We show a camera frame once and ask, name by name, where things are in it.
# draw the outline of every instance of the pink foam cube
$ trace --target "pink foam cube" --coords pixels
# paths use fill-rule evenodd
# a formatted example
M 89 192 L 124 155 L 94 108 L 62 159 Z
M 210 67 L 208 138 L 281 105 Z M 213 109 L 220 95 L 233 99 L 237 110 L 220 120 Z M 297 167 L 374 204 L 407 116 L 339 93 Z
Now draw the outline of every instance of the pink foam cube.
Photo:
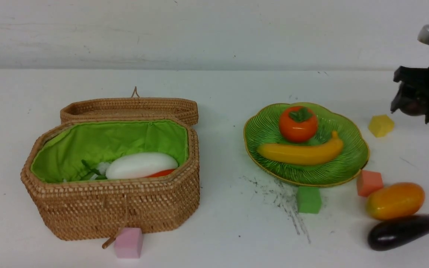
M 117 258 L 140 258 L 143 234 L 140 228 L 124 228 L 115 239 Z
M 361 197 L 368 197 L 371 193 L 383 188 L 380 172 L 362 170 L 357 179 L 357 193 Z

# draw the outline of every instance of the yellow foam cube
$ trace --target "yellow foam cube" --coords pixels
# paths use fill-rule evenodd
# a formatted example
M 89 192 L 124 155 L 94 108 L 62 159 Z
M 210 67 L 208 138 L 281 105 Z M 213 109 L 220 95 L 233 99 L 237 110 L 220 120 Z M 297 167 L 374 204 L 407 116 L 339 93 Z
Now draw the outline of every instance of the yellow foam cube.
M 368 130 L 377 138 L 386 136 L 389 132 L 395 127 L 395 122 L 388 117 L 386 114 L 374 115 L 370 124 L 368 125 Z

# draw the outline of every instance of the green fabric lining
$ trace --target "green fabric lining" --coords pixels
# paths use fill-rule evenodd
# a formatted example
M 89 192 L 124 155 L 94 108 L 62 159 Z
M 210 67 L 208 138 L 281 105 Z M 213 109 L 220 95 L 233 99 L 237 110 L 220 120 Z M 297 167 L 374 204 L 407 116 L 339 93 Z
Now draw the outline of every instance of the green fabric lining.
M 35 157 L 31 171 L 46 183 L 88 180 L 97 168 L 127 154 L 159 151 L 181 166 L 188 159 L 188 133 L 170 120 L 86 122 L 48 141 Z

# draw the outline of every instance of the foam block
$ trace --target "foam block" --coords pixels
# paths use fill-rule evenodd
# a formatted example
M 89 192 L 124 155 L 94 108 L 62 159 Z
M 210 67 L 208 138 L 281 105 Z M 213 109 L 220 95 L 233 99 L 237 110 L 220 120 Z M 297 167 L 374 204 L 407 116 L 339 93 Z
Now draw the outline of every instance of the foam block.
M 117 258 L 140 258 L 143 234 L 140 228 L 124 228 L 115 239 Z
M 296 198 L 299 213 L 318 214 L 320 212 L 322 199 L 319 188 L 300 186 Z
M 362 170 L 357 178 L 357 193 L 368 197 L 371 193 L 383 188 L 382 175 L 379 172 Z
M 377 138 L 386 136 L 395 127 L 395 122 L 386 114 L 375 115 L 370 120 L 368 130 Z

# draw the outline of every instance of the white egg toy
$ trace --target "white egg toy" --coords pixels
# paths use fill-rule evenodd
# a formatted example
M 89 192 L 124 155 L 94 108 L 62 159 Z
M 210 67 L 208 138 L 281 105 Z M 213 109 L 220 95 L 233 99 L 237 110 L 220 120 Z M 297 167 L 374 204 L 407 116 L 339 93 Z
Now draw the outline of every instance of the white egg toy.
M 129 154 L 113 161 L 105 172 L 107 179 L 145 178 L 157 172 L 178 167 L 177 161 L 168 154 L 149 151 Z

